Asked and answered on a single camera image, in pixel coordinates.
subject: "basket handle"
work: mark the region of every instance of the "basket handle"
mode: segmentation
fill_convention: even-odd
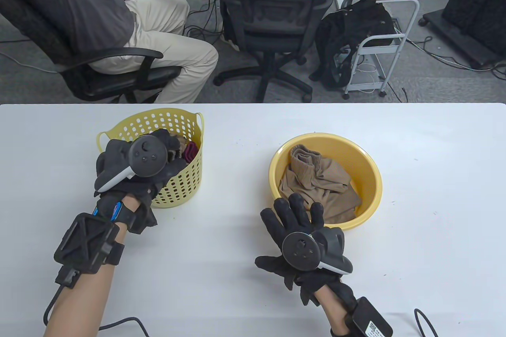
[[[200,117],[200,123],[202,124],[200,128],[200,130],[202,131],[200,133],[200,145],[202,146],[202,144],[204,143],[204,115],[200,112],[197,112],[195,114]]]
[[[109,138],[109,136],[107,135],[107,132],[100,132],[96,135],[96,147],[98,147],[98,151],[99,152],[104,152],[104,149],[102,148],[102,144],[100,143],[100,137],[105,134],[107,136],[107,138]]]

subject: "yellow laundry basket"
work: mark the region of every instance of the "yellow laundry basket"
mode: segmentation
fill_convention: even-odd
[[[279,184],[290,162],[290,151],[296,145],[305,145],[332,158],[344,167],[352,177],[351,185],[362,199],[362,205],[355,210],[356,218],[341,224],[326,224],[329,228],[348,230],[366,222],[378,209],[383,194],[383,182],[374,160],[360,146],[352,141],[328,133],[309,133],[295,137],[276,151],[269,167],[269,186],[273,198],[281,197]]]
[[[197,123],[197,116],[200,117],[202,127]],[[103,135],[109,139],[133,141],[143,134],[152,133],[161,128],[167,129],[171,134],[182,135],[198,146],[195,159],[179,175],[171,178],[166,187],[163,187],[153,200],[152,207],[171,208],[190,200],[202,181],[202,146],[204,145],[204,117],[202,113],[190,113],[175,108],[159,108],[137,113],[119,122],[111,130],[99,133],[96,136],[96,145],[102,152],[108,142],[103,142],[105,139]]]

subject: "gray carpet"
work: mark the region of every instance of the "gray carpet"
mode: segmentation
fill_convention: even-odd
[[[448,0],[421,0],[420,15],[433,10],[444,8]],[[192,9],[199,9],[207,0],[188,0]],[[394,16],[400,19],[401,25],[406,26],[410,11],[401,6],[389,9]],[[190,24],[203,25],[205,14],[197,14],[189,20]],[[437,38],[429,28],[413,27],[410,38],[423,40],[425,36],[432,35],[434,40],[428,43],[427,48],[439,55],[451,55],[459,61],[463,58],[450,48],[444,41]],[[0,41],[23,38],[22,35],[0,16]],[[238,68],[255,64],[246,53],[237,53],[229,45],[218,41],[215,44],[220,53],[220,61],[216,72],[228,68]],[[9,54],[20,62],[52,69],[52,64],[45,54],[31,42],[13,44],[0,44],[0,52]],[[304,66],[289,63],[284,69],[309,83],[314,88],[313,102],[344,102],[339,92],[328,92],[320,83],[309,81],[308,75],[316,68],[318,57],[316,50],[306,55],[308,62]],[[407,45],[391,79],[391,84],[404,102],[404,87],[410,102],[506,102],[506,82],[500,81],[491,73],[476,73],[466,70],[457,70],[437,62],[423,52]],[[257,90],[258,80],[238,79],[227,82],[221,87],[215,87],[209,81],[197,102],[251,102]],[[396,97],[387,88],[387,96],[381,98],[378,92],[372,94],[351,92],[348,102],[397,102]],[[276,83],[269,85],[266,102],[300,102],[300,93],[289,86]],[[12,103],[72,103],[81,102],[68,90],[65,82],[59,75],[42,73],[32,68],[21,67],[6,57],[0,55],[0,104]]]

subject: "person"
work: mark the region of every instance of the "person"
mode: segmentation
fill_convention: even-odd
[[[27,0],[70,41],[75,53],[141,47],[163,53],[152,67],[180,66],[157,103],[191,103],[213,72],[218,53],[205,41],[182,36],[186,0]],[[120,56],[90,66],[106,74],[138,70],[143,57]]]
[[[162,133],[157,132],[155,131],[154,135],[161,140],[165,138],[163,142],[168,145],[170,137],[164,137]],[[97,160],[98,175],[111,167],[117,167],[121,149],[124,151],[124,147],[121,146],[128,144],[125,141],[111,141],[115,141],[115,143],[109,142],[106,151]],[[139,212],[143,212],[141,219],[149,220],[150,216],[148,214],[151,214],[151,218],[154,217],[151,210],[147,211],[150,198],[156,196],[161,187],[168,183],[171,176],[177,175],[182,167],[184,166],[179,166],[177,159],[173,160],[167,163],[163,171],[155,177],[137,178],[134,176],[131,180],[123,181],[109,191],[101,193],[101,199],[104,196],[109,196],[108,193],[111,192],[111,196],[122,198],[123,204],[135,212],[136,216]],[[261,212],[261,218],[269,234],[279,247],[281,247],[282,240],[287,233],[293,231],[309,232],[323,227],[322,205],[316,203],[311,207],[312,221],[310,222],[303,202],[302,197],[295,194],[289,198],[289,202],[284,199],[276,200],[274,208],[282,223],[277,220],[274,211],[271,209],[264,209]],[[116,241],[124,244],[127,226],[124,223],[116,224],[119,227]],[[155,224],[156,222],[150,222],[147,226]],[[140,229],[136,228],[137,232],[144,230],[142,225]],[[340,275],[330,271],[324,272],[324,270],[300,272],[291,268],[283,256],[259,256],[255,263],[259,268],[283,276],[284,283],[290,290],[293,284],[300,286],[301,298],[305,305],[310,299],[315,304],[320,304],[329,320],[332,335],[350,335],[345,324],[347,308],[345,302],[341,299],[344,298],[342,294],[347,292],[348,297],[353,297],[353,293],[349,287],[341,283]],[[64,288],[56,300],[44,337],[95,337],[102,321],[114,270],[115,266],[102,265],[96,274],[82,274],[73,289]]]

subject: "black backpack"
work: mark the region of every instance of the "black backpack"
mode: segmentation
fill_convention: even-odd
[[[385,7],[374,0],[360,0],[328,14],[316,30],[320,66],[309,79],[320,81],[330,90],[347,86],[358,45],[367,37],[383,34],[395,34],[394,23]],[[392,39],[372,40],[365,46],[388,46],[391,43]]]

